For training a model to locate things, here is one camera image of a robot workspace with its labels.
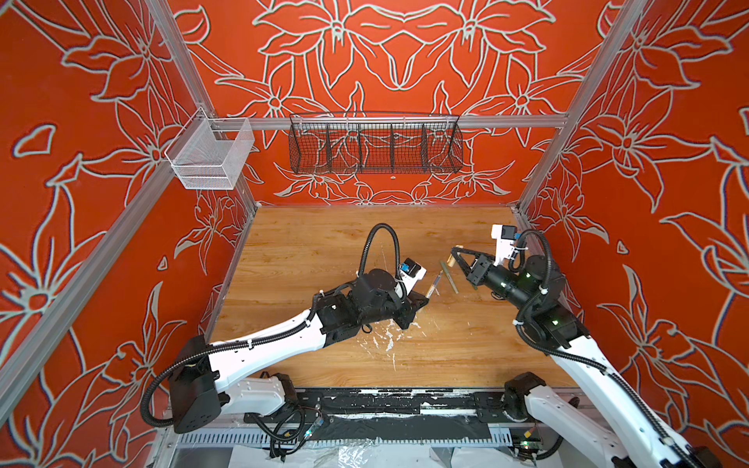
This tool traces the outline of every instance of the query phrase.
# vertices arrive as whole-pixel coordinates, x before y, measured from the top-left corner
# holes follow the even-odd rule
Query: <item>basket divider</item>
[[[395,134],[390,124],[390,170],[395,174]]]
[[[450,161],[450,165],[452,166],[452,169],[454,172],[457,172],[457,168],[455,167],[455,161],[454,161],[454,151],[452,150],[452,142],[455,140],[455,131],[458,129],[458,121],[455,121],[455,123],[452,125],[452,133],[450,134],[450,143],[447,144],[447,159]]]
[[[294,126],[294,121],[291,121],[291,139],[294,141],[294,147],[297,149],[296,151],[297,157],[295,157],[291,163],[291,170],[294,171],[295,174],[299,174],[299,164],[302,161],[302,150],[301,148],[299,148],[299,140],[297,139],[297,129]]]
[[[364,154],[362,152],[362,124],[357,124],[357,146],[359,147],[359,167],[354,172],[359,172],[360,170],[363,171],[364,167],[366,165],[366,161],[364,160]]]
[[[422,165],[424,172],[429,172],[429,157],[427,149],[426,125],[422,124],[422,141],[421,141]]]
[[[330,124],[325,124],[325,155],[327,157],[328,172],[333,172],[333,149],[330,146]]]

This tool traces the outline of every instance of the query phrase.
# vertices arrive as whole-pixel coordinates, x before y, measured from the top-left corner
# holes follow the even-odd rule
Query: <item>aluminum frame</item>
[[[518,200],[518,206],[524,213],[528,211],[533,199],[536,197],[546,175],[551,170],[554,161],[557,160],[567,141],[577,129],[583,113],[588,108],[595,91],[603,81],[611,64],[616,58],[616,54],[622,48],[627,36],[631,33],[637,18],[642,14],[648,0],[628,0],[624,8],[616,15],[616,21],[609,30],[608,35],[601,44],[601,50],[595,56],[593,64],[590,66],[588,73],[583,78],[583,82],[577,90],[572,100],[572,104],[567,111],[567,121],[564,127],[554,133],[548,149],[541,156],[541,160],[533,171],[533,176],[525,190]]]
[[[0,425],[7,421],[49,356],[174,178],[175,173],[168,162],[164,161],[156,166],[154,173],[73,275],[62,293],[0,368]]]
[[[209,117],[216,117],[216,108],[213,107],[208,90],[205,88],[203,80],[198,74],[198,69],[190,57],[187,44],[185,44],[182,33],[177,27],[177,21],[172,14],[169,3],[166,0],[145,0],[145,3],[151,13],[151,18],[154,19],[154,23],[161,33],[161,37],[164,39],[166,48],[172,54],[172,60],[174,60],[177,70],[179,70],[182,80],[187,86],[192,101],[196,106],[205,109]]]
[[[252,193],[250,193],[249,187],[247,186],[247,181],[241,174],[234,189],[240,193],[242,201],[244,202],[245,206],[247,206],[247,222],[244,226],[244,229],[242,229],[242,234],[237,240],[237,247],[234,249],[234,256],[231,257],[231,263],[229,264],[229,268],[226,271],[226,276],[224,276],[224,282],[221,284],[221,292],[219,293],[219,297],[216,300],[216,304],[214,304],[213,306],[213,311],[210,313],[210,320],[208,321],[208,326],[205,329],[206,343],[210,343],[210,337],[213,335],[213,329],[216,328],[216,322],[219,320],[219,316],[221,315],[221,308],[224,306],[224,300],[226,300],[226,295],[228,294],[229,287],[231,286],[231,279],[234,278],[234,272],[237,271],[237,265],[239,264],[239,260],[242,258],[244,244],[247,242],[247,237],[249,237],[249,229],[252,227],[252,222],[255,220],[255,215],[258,212],[258,205],[255,204],[252,198]]]
[[[510,210],[512,215],[515,217],[515,221],[518,223],[518,230],[520,232],[526,231],[527,229],[533,229],[533,225],[530,224],[528,216],[520,210],[516,204],[510,204]],[[541,243],[536,236],[528,236],[526,246],[528,247],[528,253],[530,255],[543,255],[544,249],[541,247]]]
[[[460,118],[461,129],[476,129],[476,128],[561,128],[564,127],[568,121],[567,115],[556,114],[556,115],[460,115],[455,118]],[[241,128],[241,121],[244,118],[227,118],[219,124],[216,124],[213,129],[221,130],[225,132],[236,132]],[[352,118],[332,118],[336,122],[350,121],[353,123],[362,123],[363,121],[373,121],[373,118],[352,117]],[[403,117],[391,117],[385,118],[385,121],[399,121]],[[289,117],[276,118],[276,117],[250,117],[249,124],[252,125],[253,130],[288,130],[291,126]]]

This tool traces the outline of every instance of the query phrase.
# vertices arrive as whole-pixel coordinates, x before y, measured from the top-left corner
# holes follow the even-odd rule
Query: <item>clear plastic sheet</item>
[[[286,458],[269,459],[261,449],[236,446],[229,468],[445,468],[432,458],[429,446],[410,444],[364,444],[329,449],[301,449]]]
[[[411,444],[341,446],[301,449],[283,463],[267,451],[236,446],[228,468],[523,468],[532,467],[496,449],[450,449],[449,464],[429,446]],[[538,461],[538,468],[562,468],[558,455]]]

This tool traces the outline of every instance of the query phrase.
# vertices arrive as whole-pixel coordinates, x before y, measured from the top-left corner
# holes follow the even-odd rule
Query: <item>black wire basket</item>
[[[448,174],[463,167],[457,115],[330,112],[290,120],[296,174]]]

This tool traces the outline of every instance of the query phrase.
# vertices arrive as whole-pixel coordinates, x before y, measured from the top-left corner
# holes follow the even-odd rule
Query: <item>wire basket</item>
[[[463,167],[457,115],[331,112],[290,120],[296,174],[446,174]]]
[[[215,130],[223,123],[239,130]],[[246,118],[208,118],[198,109],[164,153],[186,189],[233,189],[254,143]]]

